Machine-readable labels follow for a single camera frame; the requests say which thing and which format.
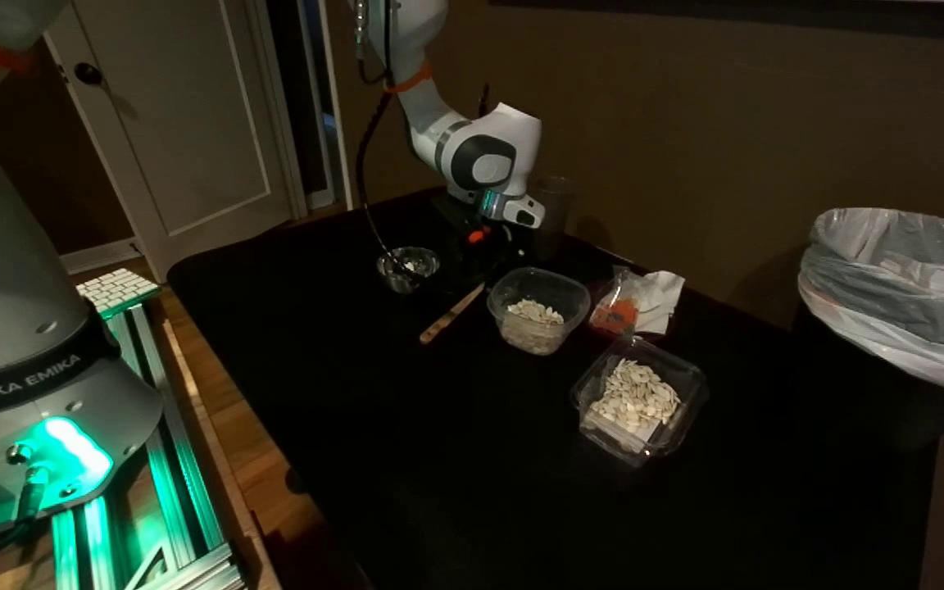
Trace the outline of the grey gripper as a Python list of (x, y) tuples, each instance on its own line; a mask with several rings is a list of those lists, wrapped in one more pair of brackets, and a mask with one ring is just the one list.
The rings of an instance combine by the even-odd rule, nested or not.
[(484, 220), (539, 228), (549, 217), (549, 209), (534, 197), (504, 197), (502, 189), (488, 189), (477, 199), (477, 211)]

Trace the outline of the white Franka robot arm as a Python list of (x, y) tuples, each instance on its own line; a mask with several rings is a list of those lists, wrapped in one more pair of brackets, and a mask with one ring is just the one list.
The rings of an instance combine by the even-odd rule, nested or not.
[[(449, 0), (345, 0), (361, 49), (399, 97), (414, 152), (484, 217), (534, 228), (542, 119), (509, 101), (459, 113), (431, 71)], [(28, 62), (64, 0), (0, 0), (0, 78)], [(146, 443), (160, 393), (122, 361), (0, 163), (0, 536), (83, 505)]]

